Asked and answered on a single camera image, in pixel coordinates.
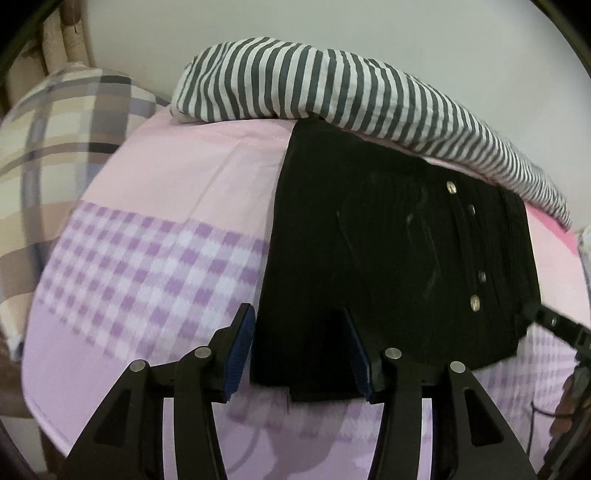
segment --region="pillow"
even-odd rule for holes
[[[165,102],[127,75],[67,64],[0,126],[0,329],[21,354],[33,292],[74,202]]]

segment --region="cable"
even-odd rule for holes
[[[534,422],[535,422],[535,414],[539,413],[544,417],[549,417],[551,419],[568,419],[572,420],[576,415],[578,415],[582,410],[586,410],[589,406],[584,407],[584,405],[591,399],[591,392],[588,393],[587,397],[580,398],[579,404],[574,409],[572,413],[550,413],[549,411],[542,410],[535,406],[534,402],[531,402],[531,423],[530,423],[530,438],[527,441],[527,456],[530,456],[531,453],[531,444],[534,441]]]

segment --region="black skirt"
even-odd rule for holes
[[[297,122],[277,186],[251,380],[294,401],[358,396],[344,308],[432,365],[513,356],[540,291],[523,201],[497,186]]]

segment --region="white wall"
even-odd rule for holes
[[[87,0],[96,64],[172,94],[205,47],[268,35],[387,61],[510,138],[591,223],[591,80],[529,0]]]

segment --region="gray and white striped fabric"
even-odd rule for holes
[[[206,122],[317,115],[469,167],[570,227],[564,196],[515,145],[448,96],[379,60],[269,37],[221,43],[185,68],[172,107]]]

